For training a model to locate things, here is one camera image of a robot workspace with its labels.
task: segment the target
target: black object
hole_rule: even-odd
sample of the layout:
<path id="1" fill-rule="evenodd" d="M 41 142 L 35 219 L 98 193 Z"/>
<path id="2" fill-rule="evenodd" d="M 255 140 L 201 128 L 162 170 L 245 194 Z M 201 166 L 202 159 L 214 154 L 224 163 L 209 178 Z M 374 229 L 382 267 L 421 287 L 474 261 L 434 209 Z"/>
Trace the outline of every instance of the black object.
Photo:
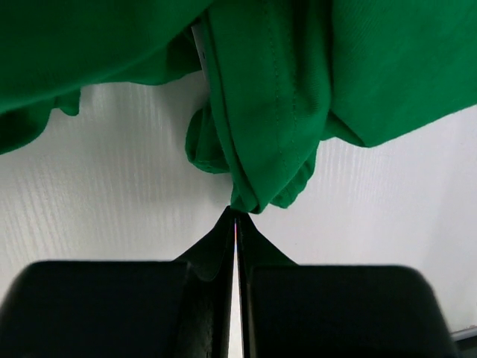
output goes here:
<path id="1" fill-rule="evenodd" d="M 228 208 L 169 263 L 27 267 L 0 310 L 0 357 L 226 357 L 235 238 L 245 357 L 458 357 L 416 271 L 299 266 Z"/>

